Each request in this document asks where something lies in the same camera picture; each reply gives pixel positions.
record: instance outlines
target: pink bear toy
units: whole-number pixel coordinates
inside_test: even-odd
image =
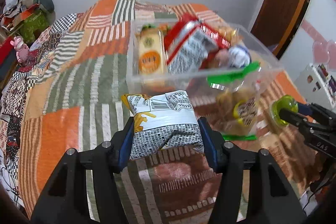
[[[19,63],[25,63],[28,58],[29,48],[27,44],[24,43],[23,38],[20,36],[14,37],[14,41],[12,40],[10,43],[16,50],[17,61]]]

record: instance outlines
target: red snack bag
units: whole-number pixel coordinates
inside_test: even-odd
[[[167,33],[164,45],[170,74],[206,68],[219,50],[230,47],[218,31],[190,14],[184,14]]]

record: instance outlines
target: wooden door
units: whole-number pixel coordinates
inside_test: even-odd
[[[264,0],[251,33],[267,47],[278,45],[276,55],[288,38],[305,0]]]

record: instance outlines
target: silver bolt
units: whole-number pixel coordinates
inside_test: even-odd
[[[267,155],[269,154],[269,151],[268,151],[267,149],[265,149],[265,148],[261,148],[261,149],[260,149],[260,153],[261,153],[262,155],[264,155],[264,156],[267,156]]]
[[[102,144],[101,144],[102,147],[104,148],[108,148],[111,146],[111,142],[110,141],[104,141]]]
[[[75,152],[76,152],[76,150],[75,150],[74,148],[69,148],[69,149],[67,150],[67,154],[68,154],[69,156],[73,155]]]
[[[225,143],[224,143],[224,146],[225,146],[226,148],[232,148],[232,147],[233,147],[233,143],[231,143],[231,142],[225,142]]]

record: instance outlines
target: patchwork blanket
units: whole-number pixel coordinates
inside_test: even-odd
[[[37,67],[13,81],[22,102],[12,102],[11,117],[19,117],[20,149],[16,150],[17,183],[28,216],[64,152],[95,148],[124,127],[130,116],[121,103],[126,84],[130,21],[179,18],[189,12],[207,21],[222,19],[204,5],[156,5],[143,0],[100,0],[87,12],[55,22],[37,54]],[[283,130],[269,122],[268,106],[284,94],[303,98],[285,72],[262,94],[257,141],[236,142],[244,149],[269,149],[298,195],[316,179],[320,163],[303,144],[294,127]],[[7,132],[13,122],[2,126]],[[187,146],[158,151],[130,161],[115,175],[129,223],[206,223],[216,200],[221,175],[209,168],[203,155]],[[248,176],[244,179],[241,213],[246,215]],[[90,216],[98,220],[92,173],[87,173]]]

